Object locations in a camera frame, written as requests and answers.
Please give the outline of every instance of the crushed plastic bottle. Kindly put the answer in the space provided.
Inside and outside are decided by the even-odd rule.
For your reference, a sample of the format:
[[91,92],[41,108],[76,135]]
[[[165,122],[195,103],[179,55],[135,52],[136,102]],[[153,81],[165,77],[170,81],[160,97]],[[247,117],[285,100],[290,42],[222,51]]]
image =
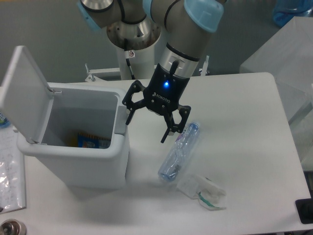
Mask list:
[[199,136],[199,123],[190,123],[178,136],[172,149],[168,153],[162,166],[158,171],[161,179],[172,182],[176,179],[191,158],[191,151]]

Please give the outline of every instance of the plastic bottle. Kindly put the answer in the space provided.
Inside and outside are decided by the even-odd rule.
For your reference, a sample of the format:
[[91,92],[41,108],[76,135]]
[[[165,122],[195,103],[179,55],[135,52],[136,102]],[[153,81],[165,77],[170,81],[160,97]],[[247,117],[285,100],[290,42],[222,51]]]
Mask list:
[[277,0],[273,20],[279,27],[283,27],[294,16],[310,16],[312,10],[313,0]]
[[179,172],[188,164],[191,158],[191,150],[197,142],[199,136],[199,123],[192,122],[176,139],[172,149],[158,170],[161,179],[174,181]]
[[8,127],[9,125],[9,120],[2,113],[0,113],[0,129]]

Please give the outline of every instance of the green strip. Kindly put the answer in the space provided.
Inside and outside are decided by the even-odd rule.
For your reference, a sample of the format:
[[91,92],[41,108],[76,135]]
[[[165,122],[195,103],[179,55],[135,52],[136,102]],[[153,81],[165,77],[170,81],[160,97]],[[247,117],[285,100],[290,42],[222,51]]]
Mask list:
[[200,200],[203,201],[205,204],[207,204],[209,207],[215,207],[208,200],[206,200],[204,197],[202,197],[201,192],[198,193],[198,196],[199,196]]

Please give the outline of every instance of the silver metal knob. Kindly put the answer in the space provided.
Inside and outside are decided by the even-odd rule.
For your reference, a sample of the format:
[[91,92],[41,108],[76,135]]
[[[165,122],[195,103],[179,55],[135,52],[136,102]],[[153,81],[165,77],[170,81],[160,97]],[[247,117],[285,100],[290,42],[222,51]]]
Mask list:
[[90,10],[101,11],[113,3],[113,0],[82,0],[82,4]]
[[5,220],[0,225],[0,235],[26,235],[26,226],[15,219]]

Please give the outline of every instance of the blue led light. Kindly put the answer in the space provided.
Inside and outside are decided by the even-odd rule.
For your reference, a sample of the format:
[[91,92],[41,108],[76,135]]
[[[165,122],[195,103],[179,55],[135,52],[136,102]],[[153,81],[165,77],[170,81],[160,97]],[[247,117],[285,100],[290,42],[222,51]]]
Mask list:
[[163,87],[164,88],[168,88],[170,86],[170,84],[168,83],[168,81],[164,82]]

